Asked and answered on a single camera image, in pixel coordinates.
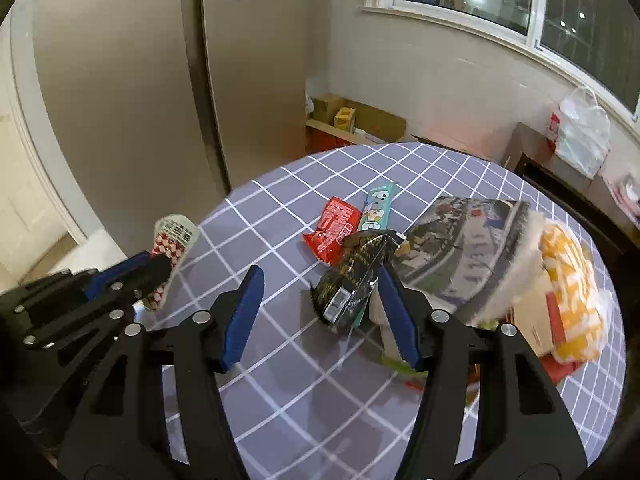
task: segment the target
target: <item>purple checkered tablecloth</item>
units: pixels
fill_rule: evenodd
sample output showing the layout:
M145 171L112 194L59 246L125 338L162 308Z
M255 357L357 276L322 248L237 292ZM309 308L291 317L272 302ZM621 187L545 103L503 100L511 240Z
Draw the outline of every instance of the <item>purple checkered tablecloth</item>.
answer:
M593 252L599 287L612 283L591 237L564 210L493 163L418 143L349 146L308 156L235 190L200 225L200 237L155 327L208 309L237 288L249 265L264 269L264 301L241 361L218 376L226 416L252 479L393 478L420 394L379 362L378 329L340 340L316 319L309 286L325 270L302 233L329 197L362 208L365 190L395 181L389 228L404 232L440 195L527 200L566 222ZM164 370L174 458L187 462L173 368ZM613 425L625 377L625 336L616 301L601 357L559 386L591 463ZM458 460L471 456L478 402L464 415Z

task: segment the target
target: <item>window frame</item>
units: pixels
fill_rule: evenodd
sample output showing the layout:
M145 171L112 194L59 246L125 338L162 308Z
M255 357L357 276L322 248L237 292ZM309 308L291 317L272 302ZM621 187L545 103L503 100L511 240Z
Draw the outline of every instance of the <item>window frame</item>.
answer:
M636 108L629 110L626 105L600 81L568 59L556 54L542 44L542 31L545 24L546 0L531 0L529 27L527 35L503 27L479 16L466 14L447 7L439 7L405 0L365 0L361 10L383 12L423 21L438 23L446 27L463 30L487 40L494 41L516 50L546 68L563 76L576 86L589 86L596 93L598 102L610 117L616 118L636 139L640 132L636 130L640 118L640 92Z

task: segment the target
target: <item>red wrapper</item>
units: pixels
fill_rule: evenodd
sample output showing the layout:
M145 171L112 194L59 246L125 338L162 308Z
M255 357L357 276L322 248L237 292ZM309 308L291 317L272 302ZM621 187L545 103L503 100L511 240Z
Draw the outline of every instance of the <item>red wrapper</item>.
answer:
M344 237L358 230L361 216L354 206L332 196L324 206L316 230L303 235L305 242L319 260L334 265L342 257Z

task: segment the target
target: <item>white tiled wall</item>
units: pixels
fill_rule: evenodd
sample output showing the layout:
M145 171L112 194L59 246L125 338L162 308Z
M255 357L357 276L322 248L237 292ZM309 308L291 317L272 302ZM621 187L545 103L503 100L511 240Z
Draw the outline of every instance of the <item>white tiled wall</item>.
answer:
M499 159L518 121L545 130L556 103L573 88L534 60L478 36L362 12L363 0L331 0L330 10L325 1L312 6L318 15L310 21L310 88L400 115L409 134ZM640 141L617 123L611 137L605 173L640 169Z

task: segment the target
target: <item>black snack package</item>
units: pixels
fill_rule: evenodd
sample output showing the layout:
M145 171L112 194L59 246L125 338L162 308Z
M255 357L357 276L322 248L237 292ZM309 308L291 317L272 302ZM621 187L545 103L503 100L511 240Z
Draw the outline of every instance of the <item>black snack package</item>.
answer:
M378 269L404 237L392 230L358 231L344 239L344 253L311 289L314 309L332 332L348 332L369 301Z

